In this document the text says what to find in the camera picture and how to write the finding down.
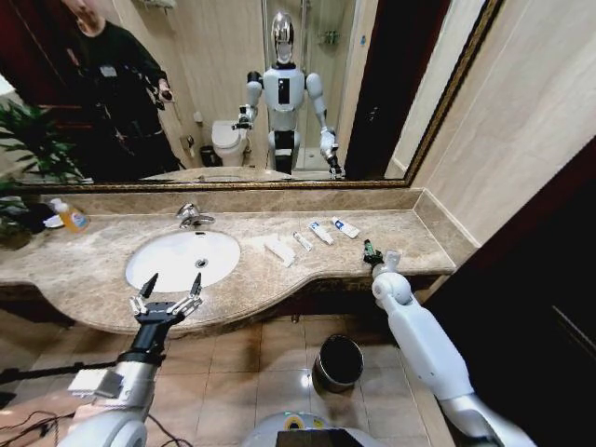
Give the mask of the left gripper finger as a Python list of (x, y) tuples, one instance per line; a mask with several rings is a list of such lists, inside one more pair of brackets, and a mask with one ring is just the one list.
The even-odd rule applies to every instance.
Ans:
[(130, 307), (135, 317), (139, 315), (147, 315), (148, 308), (145, 305), (145, 300), (148, 299), (156, 285), (158, 273), (153, 274), (141, 287), (140, 291), (129, 298)]
[(194, 313), (202, 304), (202, 300), (200, 298), (201, 291), (202, 275), (198, 273), (189, 293), (172, 307), (172, 314), (183, 315), (184, 317), (187, 317)]

